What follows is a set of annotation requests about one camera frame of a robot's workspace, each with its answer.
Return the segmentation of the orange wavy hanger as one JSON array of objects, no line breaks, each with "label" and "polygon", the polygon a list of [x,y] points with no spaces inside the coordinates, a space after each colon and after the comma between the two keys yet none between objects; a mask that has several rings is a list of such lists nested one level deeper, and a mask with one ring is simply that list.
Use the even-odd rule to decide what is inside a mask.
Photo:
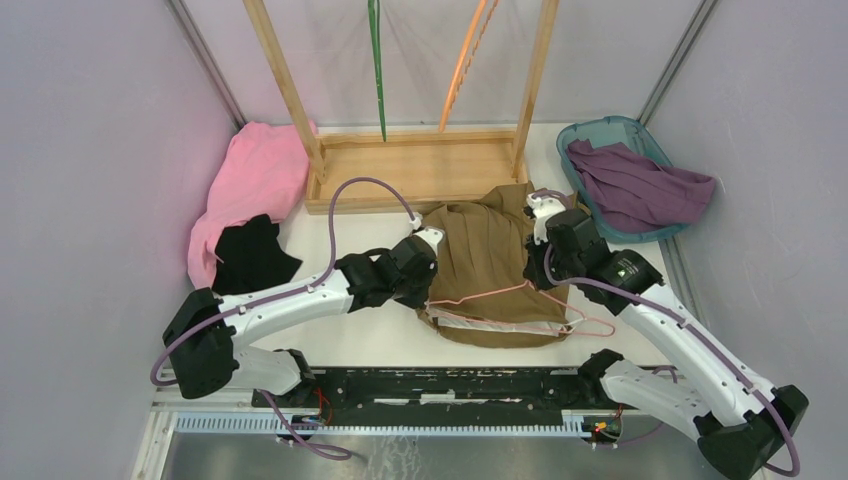
[{"label": "orange wavy hanger", "polygon": [[453,106],[459,96],[459,92],[466,80],[483,36],[487,31],[488,25],[498,8],[499,3],[499,0],[480,0],[475,8],[460,47],[448,91],[445,96],[437,128],[439,133],[444,132],[447,127]]}]

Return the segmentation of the black garment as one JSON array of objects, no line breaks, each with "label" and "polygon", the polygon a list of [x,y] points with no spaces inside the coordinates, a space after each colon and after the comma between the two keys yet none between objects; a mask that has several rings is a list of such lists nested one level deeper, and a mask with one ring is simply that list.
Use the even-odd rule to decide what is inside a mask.
[{"label": "black garment", "polygon": [[303,261],[282,249],[279,233],[279,224],[267,214],[226,227],[215,247],[212,290],[220,295],[246,294],[290,282]]}]

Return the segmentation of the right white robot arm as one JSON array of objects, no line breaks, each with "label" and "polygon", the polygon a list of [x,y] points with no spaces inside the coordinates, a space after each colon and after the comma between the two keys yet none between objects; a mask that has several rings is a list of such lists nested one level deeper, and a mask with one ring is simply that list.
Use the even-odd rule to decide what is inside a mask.
[{"label": "right white robot arm", "polygon": [[538,290],[576,286],[590,302],[649,340],[684,381],[661,379],[604,349],[578,369],[577,392],[591,408],[634,407],[692,440],[727,479],[762,469],[801,470],[793,436],[809,406],[794,385],[778,387],[717,340],[640,253],[612,250],[593,219],[557,200],[525,207],[533,224],[524,276]]}]

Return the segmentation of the pink garment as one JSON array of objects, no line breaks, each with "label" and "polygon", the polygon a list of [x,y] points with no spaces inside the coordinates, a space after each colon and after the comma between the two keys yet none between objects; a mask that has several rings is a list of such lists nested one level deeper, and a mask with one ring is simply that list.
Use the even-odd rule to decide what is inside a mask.
[{"label": "pink garment", "polygon": [[187,273],[197,289],[213,285],[216,253],[228,227],[261,215],[286,219],[303,198],[310,163],[293,125],[247,123],[230,141],[207,195],[205,211],[190,231]]}]

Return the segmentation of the green hanger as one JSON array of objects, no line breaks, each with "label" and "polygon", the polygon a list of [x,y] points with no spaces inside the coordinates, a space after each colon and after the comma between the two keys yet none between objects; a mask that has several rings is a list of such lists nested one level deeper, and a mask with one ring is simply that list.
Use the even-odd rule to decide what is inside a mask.
[{"label": "green hanger", "polygon": [[382,50],[381,50],[381,7],[379,0],[367,1],[367,14],[369,21],[369,35],[372,48],[372,61],[375,77],[375,89],[377,95],[377,111],[380,123],[382,141],[387,140],[387,125],[385,119],[385,100],[382,73]]}]

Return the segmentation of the teal plastic bin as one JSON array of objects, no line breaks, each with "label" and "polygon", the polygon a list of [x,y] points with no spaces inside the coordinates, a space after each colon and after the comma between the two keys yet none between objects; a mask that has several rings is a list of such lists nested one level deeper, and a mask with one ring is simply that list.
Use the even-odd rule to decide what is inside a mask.
[{"label": "teal plastic bin", "polygon": [[696,223],[715,180],[672,165],[638,121],[612,115],[572,124],[555,140],[563,173],[614,243],[670,238]]}]

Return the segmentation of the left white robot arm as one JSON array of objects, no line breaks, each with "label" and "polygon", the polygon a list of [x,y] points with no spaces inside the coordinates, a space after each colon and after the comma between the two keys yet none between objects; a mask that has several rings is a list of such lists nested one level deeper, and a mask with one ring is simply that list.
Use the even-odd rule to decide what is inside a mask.
[{"label": "left white robot arm", "polygon": [[442,230],[420,229],[391,249],[348,254],[328,274],[240,295],[191,292],[163,332],[167,362],[183,398],[232,386],[264,390],[291,406],[307,404],[315,382],[304,355],[255,342],[304,322],[379,308],[421,309],[438,269]]}]

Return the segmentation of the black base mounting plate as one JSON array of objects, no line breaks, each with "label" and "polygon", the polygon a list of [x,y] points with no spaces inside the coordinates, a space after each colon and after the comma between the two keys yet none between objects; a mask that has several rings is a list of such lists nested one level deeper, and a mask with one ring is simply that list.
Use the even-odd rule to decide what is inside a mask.
[{"label": "black base mounting plate", "polygon": [[276,400],[318,409],[332,427],[555,426],[564,411],[615,413],[574,368],[320,367]]}]

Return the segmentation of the pink thin hanger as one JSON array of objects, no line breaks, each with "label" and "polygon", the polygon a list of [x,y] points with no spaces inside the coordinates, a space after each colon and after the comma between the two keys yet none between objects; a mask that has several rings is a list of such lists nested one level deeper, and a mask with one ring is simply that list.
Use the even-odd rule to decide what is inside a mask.
[{"label": "pink thin hanger", "polygon": [[607,320],[570,304],[567,287],[538,289],[526,280],[518,285],[425,303],[423,313],[437,327],[498,334],[552,338],[610,338],[617,332]]}]

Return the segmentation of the purple garment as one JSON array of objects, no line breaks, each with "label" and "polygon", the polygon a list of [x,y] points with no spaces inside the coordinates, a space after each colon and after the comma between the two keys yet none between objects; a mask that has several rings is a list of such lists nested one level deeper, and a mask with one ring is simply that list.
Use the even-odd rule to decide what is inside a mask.
[{"label": "purple garment", "polygon": [[586,191],[610,227],[645,234],[698,222],[717,181],[686,169],[660,165],[618,142],[595,147],[575,140],[565,150]]}]

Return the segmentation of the tan brown pleated skirt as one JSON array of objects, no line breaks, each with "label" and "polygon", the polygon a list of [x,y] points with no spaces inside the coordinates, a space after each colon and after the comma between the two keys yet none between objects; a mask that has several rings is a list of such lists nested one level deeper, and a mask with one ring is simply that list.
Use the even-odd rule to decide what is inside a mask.
[{"label": "tan brown pleated skirt", "polygon": [[[526,279],[525,242],[533,221],[524,213],[530,183],[498,186],[482,199],[449,202],[426,215],[426,226],[440,228],[438,272],[428,299],[459,299],[483,291],[518,285]],[[441,337],[485,348],[536,348],[565,340],[526,334],[498,334],[437,327],[418,310],[417,317]]]}]

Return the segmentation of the wooden clothes rack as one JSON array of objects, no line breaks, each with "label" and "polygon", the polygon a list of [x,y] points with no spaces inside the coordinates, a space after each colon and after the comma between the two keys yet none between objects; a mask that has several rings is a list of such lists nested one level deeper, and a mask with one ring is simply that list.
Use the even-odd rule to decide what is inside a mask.
[{"label": "wooden clothes rack", "polygon": [[476,200],[496,186],[526,182],[526,144],[558,2],[541,4],[516,127],[450,129],[447,126],[467,75],[466,68],[495,6],[492,1],[481,1],[476,7],[437,129],[317,134],[305,112],[265,3],[245,2],[245,10],[309,160],[305,206],[310,213],[328,212],[335,191],[361,177],[382,177],[421,212],[443,202]]}]

